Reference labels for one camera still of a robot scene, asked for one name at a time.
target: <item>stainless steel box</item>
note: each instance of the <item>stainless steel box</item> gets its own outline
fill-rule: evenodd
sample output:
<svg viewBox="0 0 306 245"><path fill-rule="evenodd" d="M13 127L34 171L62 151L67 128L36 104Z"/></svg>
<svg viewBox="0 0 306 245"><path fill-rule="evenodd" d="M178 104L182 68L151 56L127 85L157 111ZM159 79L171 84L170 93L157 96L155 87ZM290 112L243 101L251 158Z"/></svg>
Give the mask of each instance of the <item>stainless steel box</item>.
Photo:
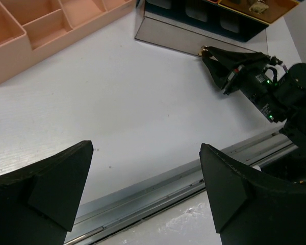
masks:
<svg viewBox="0 0 306 245"><path fill-rule="evenodd" d="M135 39L156 44L184 53L197 55L204 45L215 46L234 52L262 52L268 54L266 30L248 42L230 38L190 26L177 20L148 12L145 0L137 7Z"/></svg>

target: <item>white table surface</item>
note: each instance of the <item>white table surface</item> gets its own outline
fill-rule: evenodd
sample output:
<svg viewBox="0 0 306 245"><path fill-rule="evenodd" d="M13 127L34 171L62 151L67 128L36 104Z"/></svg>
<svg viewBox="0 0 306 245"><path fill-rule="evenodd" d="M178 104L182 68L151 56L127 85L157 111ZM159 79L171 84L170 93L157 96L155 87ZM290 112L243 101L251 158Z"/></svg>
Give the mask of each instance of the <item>white table surface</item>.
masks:
<svg viewBox="0 0 306 245"><path fill-rule="evenodd" d="M222 149L270 124L240 92L213 85L199 58L134 40L135 13L0 85L0 175L81 140L95 152L81 204ZM299 55L283 19L270 55Z"/></svg>

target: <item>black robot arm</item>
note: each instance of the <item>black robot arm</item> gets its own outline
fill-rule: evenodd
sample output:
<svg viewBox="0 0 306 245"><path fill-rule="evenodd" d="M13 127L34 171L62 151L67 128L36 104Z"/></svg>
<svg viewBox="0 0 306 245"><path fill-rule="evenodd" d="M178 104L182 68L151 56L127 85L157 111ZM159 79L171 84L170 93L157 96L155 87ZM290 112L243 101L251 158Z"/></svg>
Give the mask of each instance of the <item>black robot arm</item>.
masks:
<svg viewBox="0 0 306 245"><path fill-rule="evenodd" d="M298 147L306 148L306 64L287 70L283 61L263 53L207 46L199 54L224 94L240 90L270 122L287 120L280 132ZM285 71L279 81L277 65ZM273 72L273 78L265 74L267 70Z"/></svg>

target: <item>metal rail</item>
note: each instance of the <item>metal rail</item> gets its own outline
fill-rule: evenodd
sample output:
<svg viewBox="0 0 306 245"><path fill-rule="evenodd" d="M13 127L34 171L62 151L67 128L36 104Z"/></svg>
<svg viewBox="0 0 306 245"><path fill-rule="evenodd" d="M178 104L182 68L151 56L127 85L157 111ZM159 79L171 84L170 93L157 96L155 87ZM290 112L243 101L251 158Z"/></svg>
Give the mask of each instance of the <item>metal rail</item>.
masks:
<svg viewBox="0 0 306 245"><path fill-rule="evenodd" d="M274 129L223 152L247 165L263 167L296 148ZM205 190L199 159L185 171L174 172L160 183L79 217L65 245L94 244Z"/></svg>

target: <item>small object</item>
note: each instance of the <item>small object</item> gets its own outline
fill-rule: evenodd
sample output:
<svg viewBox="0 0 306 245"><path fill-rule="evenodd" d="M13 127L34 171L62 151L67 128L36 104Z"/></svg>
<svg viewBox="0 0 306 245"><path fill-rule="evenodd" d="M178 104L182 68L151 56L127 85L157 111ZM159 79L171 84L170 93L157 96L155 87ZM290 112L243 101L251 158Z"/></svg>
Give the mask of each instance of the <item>small object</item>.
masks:
<svg viewBox="0 0 306 245"><path fill-rule="evenodd" d="M264 0L248 0L248 3L250 12L256 14L263 14L269 8Z"/></svg>
<svg viewBox="0 0 306 245"><path fill-rule="evenodd" d="M203 56L204 57L209 57L209 58L212 57L212 55L210 54L210 52L208 51L207 48L208 48L207 46L201 47L198 55L201 56L201 57L203 57Z"/></svg>
<svg viewBox="0 0 306 245"><path fill-rule="evenodd" d="M269 65L273 65L273 66L282 65L282 64L283 64L283 61L279 60L276 56L272 57L269 62Z"/></svg>
<svg viewBox="0 0 306 245"><path fill-rule="evenodd" d="M289 72L289 71L288 71L288 68L286 67L286 65L282 64L281 67L282 67L282 69L283 69L286 73Z"/></svg>

